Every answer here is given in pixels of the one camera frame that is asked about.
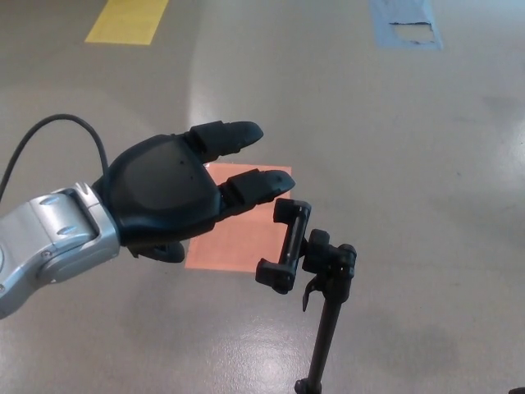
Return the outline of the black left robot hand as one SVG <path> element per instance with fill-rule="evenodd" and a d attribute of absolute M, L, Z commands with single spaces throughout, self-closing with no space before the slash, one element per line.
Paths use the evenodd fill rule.
<path fill-rule="evenodd" d="M 94 190 L 107 198 L 121 246 L 138 258 L 185 259 L 182 241 L 272 202 L 295 182 L 284 170 L 249 170 L 216 183 L 206 164 L 263 137 L 251 121 L 214 121 L 182 134 L 155 135 L 121 153 Z"/>

